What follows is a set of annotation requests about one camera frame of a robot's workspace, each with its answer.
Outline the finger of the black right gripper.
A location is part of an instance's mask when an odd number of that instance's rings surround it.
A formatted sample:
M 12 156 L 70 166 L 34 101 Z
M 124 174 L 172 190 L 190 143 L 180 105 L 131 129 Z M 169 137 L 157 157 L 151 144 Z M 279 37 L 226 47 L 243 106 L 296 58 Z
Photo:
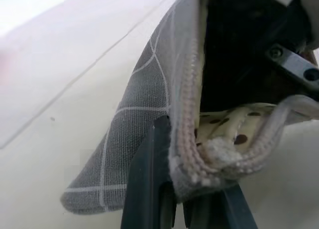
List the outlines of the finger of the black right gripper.
M 319 68 L 315 64 L 279 44 L 272 45 L 265 57 L 298 85 L 303 94 L 319 100 Z

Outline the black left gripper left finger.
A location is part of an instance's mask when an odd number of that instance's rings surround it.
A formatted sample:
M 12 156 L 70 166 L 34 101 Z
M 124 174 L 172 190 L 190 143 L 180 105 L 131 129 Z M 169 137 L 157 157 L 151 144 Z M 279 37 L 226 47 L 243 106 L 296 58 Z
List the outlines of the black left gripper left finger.
M 123 229 L 171 229 L 174 227 L 176 198 L 169 175 L 170 121 L 156 119 L 129 168 Z

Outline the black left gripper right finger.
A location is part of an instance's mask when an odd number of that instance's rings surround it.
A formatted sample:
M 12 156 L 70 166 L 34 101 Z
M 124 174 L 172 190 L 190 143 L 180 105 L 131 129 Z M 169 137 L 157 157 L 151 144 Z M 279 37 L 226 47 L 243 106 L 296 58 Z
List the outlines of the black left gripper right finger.
M 257 224 L 237 184 L 183 203 L 188 229 L 256 229 Z

